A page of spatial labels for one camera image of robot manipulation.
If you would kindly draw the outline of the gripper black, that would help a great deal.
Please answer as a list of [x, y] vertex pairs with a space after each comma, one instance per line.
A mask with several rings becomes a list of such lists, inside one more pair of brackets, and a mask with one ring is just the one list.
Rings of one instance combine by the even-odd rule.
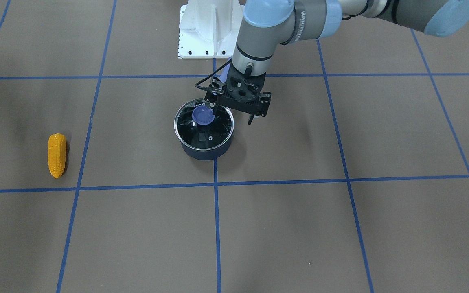
[[266, 117], [271, 104], [271, 92], [263, 92], [266, 73], [252, 76], [252, 64], [244, 72], [227, 61], [214, 71], [205, 87], [206, 105], [216, 111], [220, 106], [249, 114], [248, 125], [255, 117]]

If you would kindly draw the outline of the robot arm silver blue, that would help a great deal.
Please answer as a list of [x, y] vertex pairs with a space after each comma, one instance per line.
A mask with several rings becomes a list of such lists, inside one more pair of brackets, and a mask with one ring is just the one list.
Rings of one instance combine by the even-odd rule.
[[360, 15], [447, 37], [469, 21], [469, 0], [248, 0], [228, 70], [207, 87], [196, 84], [207, 94], [193, 118], [208, 125], [221, 107], [266, 116], [271, 94], [262, 88], [277, 46], [332, 36]]

